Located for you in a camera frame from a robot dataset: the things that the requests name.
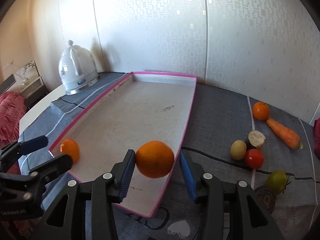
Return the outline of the dark purple beet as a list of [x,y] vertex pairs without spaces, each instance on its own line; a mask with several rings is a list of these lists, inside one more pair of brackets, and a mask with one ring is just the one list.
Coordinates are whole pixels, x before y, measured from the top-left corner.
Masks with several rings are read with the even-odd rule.
[[254,191],[259,204],[272,214],[276,205],[276,195],[265,186],[257,187]]

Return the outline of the small orange fruit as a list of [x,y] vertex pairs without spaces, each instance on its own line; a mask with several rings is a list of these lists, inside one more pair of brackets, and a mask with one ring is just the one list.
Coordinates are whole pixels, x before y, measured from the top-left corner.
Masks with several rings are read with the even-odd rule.
[[60,144],[60,153],[69,155],[73,163],[76,163],[80,157],[80,148],[75,140],[65,139]]

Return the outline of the large orange fruit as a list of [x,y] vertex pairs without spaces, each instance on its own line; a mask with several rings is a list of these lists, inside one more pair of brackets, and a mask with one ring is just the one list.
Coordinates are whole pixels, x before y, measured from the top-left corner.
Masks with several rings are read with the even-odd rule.
[[175,161],[172,149],[161,141],[150,141],[136,152],[136,166],[148,178],[162,178],[170,173]]

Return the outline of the red tomato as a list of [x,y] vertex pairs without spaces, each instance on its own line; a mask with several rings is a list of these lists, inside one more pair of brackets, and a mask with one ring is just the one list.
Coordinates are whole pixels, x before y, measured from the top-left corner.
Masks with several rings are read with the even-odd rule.
[[251,169],[259,169],[264,163],[264,155],[257,149],[250,149],[245,154],[245,163]]

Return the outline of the yellow brown kiwi fruit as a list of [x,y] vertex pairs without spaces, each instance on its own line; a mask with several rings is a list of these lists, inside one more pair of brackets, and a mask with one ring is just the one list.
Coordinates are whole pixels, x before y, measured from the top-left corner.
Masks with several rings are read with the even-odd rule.
[[241,160],[245,157],[247,152],[246,143],[242,140],[236,140],[232,143],[230,148],[230,156],[233,160]]

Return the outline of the pale cut eggplant piece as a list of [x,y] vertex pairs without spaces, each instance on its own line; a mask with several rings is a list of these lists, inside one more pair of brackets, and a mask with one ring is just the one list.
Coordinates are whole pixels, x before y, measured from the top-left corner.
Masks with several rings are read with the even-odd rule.
[[260,151],[265,141],[266,141],[266,137],[264,136],[263,133],[257,130],[250,131],[245,140],[247,150],[256,149]]

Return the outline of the orange carrot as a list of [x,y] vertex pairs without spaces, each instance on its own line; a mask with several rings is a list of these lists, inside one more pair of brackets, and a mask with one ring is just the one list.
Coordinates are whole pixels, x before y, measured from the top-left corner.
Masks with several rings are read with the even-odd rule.
[[266,120],[270,129],[292,150],[303,149],[300,136],[292,129],[280,124],[272,118]]

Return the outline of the orange with stem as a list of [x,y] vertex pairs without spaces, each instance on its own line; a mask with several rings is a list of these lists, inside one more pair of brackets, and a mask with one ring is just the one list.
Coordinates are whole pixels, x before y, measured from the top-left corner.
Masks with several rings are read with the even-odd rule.
[[259,121],[266,121],[270,115],[270,109],[264,102],[256,102],[252,107],[253,117]]

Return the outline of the red bed cover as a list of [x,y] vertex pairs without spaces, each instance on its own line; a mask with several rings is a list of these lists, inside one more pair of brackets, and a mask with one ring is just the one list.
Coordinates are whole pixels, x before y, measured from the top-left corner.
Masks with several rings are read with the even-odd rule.
[[20,119],[26,113],[24,97],[12,91],[1,94],[0,106],[0,142],[1,148],[19,137]]

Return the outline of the bedside cabinet with vase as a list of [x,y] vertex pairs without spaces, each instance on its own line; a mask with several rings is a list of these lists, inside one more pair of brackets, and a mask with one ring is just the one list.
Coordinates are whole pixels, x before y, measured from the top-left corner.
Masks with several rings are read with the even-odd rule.
[[24,66],[14,64],[12,60],[1,67],[1,94],[8,91],[18,93],[24,97],[24,104],[27,109],[34,107],[48,94],[48,90],[33,60]]

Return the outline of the grey patterned tablecloth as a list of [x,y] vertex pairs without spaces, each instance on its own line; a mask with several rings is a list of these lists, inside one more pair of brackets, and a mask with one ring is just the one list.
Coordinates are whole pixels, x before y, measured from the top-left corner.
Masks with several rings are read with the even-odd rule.
[[[285,171],[290,184],[276,198],[272,215],[286,239],[303,239],[319,215],[319,160],[313,153],[313,128],[271,108],[272,118],[300,136],[304,147],[293,151],[265,123],[251,119],[249,108],[253,103],[252,98],[197,84],[183,150],[205,171],[231,183],[243,179],[260,187],[270,172]],[[266,136],[265,161],[256,173],[235,164],[228,153],[232,142],[244,140],[252,129]],[[179,166],[173,171],[155,217],[140,217],[118,207],[113,210],[120,239],[195,239],[199,231],[201,209],[189,198]]]

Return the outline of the pink rimmed white tray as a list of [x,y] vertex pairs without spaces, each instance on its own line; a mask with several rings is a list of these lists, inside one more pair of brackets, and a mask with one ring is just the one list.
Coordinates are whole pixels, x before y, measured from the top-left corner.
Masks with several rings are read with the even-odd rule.
[[49,146],[57,157],[65,139],[75,140],[80,158],[70,169],[79,182],[110,172],[128,150],[153,140],[179,155],[197,77],[164,72],[125,74],[86,106]]

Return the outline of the white electric kettle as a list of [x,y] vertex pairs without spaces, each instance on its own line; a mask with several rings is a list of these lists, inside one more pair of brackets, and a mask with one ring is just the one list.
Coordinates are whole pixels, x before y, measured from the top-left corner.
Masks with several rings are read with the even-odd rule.
[[73,95],[94,85],[99,74],[91,52],[72,40],[67,43],[59,61],[59,76],[67,95]]

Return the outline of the dark red towel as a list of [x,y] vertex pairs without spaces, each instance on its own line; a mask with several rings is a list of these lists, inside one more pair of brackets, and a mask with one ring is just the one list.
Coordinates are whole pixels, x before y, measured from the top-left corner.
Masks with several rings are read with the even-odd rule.
[[320,118],[315,120],[313,126],[313,137],[315,140],[314,153],[318,159],[320,159]]

